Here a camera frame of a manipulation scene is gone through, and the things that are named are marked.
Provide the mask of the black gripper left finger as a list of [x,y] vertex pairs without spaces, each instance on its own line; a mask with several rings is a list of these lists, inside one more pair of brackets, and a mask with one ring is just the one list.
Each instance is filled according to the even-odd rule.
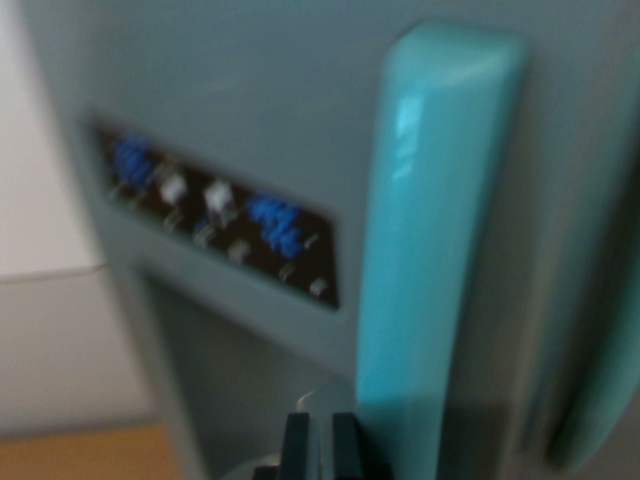
[[308,413],[287,416],[279,463],[259,466],[253,471],[254,480],[304,480],[310,472],[309,438],[311,419]]

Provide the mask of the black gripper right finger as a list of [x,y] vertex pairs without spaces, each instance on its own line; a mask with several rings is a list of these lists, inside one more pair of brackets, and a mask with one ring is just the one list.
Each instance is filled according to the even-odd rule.
[[338,480],[384,480],[391,466],[374,447],[356,415],[332,415],[333,478]]

